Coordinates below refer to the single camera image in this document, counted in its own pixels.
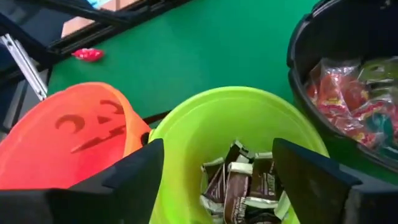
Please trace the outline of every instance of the jack-o'-lantern face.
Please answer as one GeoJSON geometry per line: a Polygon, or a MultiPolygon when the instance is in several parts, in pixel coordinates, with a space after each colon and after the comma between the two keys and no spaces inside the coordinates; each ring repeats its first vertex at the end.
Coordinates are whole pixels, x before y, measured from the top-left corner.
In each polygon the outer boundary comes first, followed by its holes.
{"type": "Polygon", "coordinates": [[[0,189],[68,188],[139,149],[150,129],[126,102],[86,83],[38,104],[0,144],[0,189]]]}

